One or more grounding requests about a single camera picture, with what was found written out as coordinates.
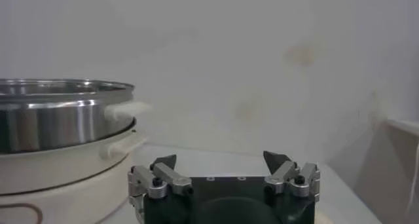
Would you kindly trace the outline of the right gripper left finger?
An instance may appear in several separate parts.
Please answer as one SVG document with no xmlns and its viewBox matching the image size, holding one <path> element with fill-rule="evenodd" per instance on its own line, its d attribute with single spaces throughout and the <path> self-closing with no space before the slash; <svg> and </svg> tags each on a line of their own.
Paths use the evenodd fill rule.
<svg viewBox="0 0 419 224">
<path fill-rule="evenodd" d="M 129 203 L 143 209 L 145 197 L 163 200 L 169 195 L 190 199 L 193 195 L 192 179 L 177 173 L 174 168 L 177 156 L 159 157 L 145 166 L 133 166 L 128 172 Z"/>
</svg>

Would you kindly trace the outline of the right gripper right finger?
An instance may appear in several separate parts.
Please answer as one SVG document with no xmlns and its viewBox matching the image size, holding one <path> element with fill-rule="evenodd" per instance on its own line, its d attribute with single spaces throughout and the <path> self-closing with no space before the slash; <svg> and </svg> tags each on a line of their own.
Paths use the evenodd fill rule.
<svg viewBox="0 0 419 224">
<path fill-rule="evenodd" d="M 263 151 L 264 161 L 270 175 L 264 178 L 265 185 L 271 187 L 275 195 L 288 191 L 296 198 L 313 198 L 319 201 L 320 169 L 317 164 L 307 162 L 303 167 L 287 155 Z"/>
</svg>

